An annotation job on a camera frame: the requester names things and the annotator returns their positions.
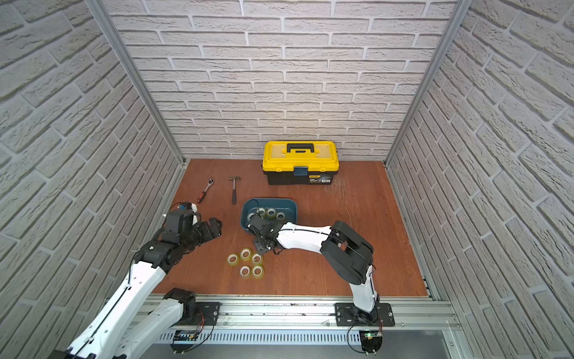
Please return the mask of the yellow tape roll seven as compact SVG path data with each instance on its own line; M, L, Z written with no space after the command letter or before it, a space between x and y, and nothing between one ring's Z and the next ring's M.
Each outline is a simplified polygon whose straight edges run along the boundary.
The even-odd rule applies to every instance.
M240 268L240 275L242 278L249 278L251 276L251 267L242 266Z

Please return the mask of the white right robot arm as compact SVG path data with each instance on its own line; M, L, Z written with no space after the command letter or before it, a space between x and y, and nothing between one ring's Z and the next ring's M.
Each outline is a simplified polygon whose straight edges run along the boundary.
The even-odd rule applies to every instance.
M327 227L307 227L254 215L247 229L255 235L254 245L260 255L269 251L279 254L286 249L321 254L337 275L349 283L355 315L368 323L378 318L374 248L348 224L336 221Z

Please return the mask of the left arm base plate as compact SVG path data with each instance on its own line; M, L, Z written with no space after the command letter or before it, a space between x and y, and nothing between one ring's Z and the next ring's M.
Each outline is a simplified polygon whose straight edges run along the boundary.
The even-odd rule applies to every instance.
M184 305L182 318L176 325L214 326L218 322L221 302L194 302Z

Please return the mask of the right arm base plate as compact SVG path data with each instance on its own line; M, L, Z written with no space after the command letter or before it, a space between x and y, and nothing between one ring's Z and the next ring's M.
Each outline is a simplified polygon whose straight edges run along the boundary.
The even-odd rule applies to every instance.
M388 303L377 302L371 312L362 311L352 303L335 303L334 308L339 327L382 325L386 328L396 325L393 309Z

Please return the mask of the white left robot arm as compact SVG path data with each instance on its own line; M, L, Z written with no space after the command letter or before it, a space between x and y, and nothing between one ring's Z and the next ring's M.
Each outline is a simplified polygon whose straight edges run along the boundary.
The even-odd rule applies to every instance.
M64 351L51 358L139 358L172 325L195 326L198 333L218 321L220 303L197 303L195 293L174 288L134 328L132 320L152 291L186 254L217 239L222 223L202 221L194 206L166 214L164 224L135 253L128 273L96 318Z

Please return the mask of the yellow tape roll five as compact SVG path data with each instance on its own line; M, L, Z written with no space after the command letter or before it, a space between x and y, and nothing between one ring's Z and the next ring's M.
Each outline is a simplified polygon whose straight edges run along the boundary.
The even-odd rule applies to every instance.
M267 209L267 212L266 212L266 215L267 215L268 218L275 218L276 215L277 215L277 211L276 211L275 208L268 208L268 209Z

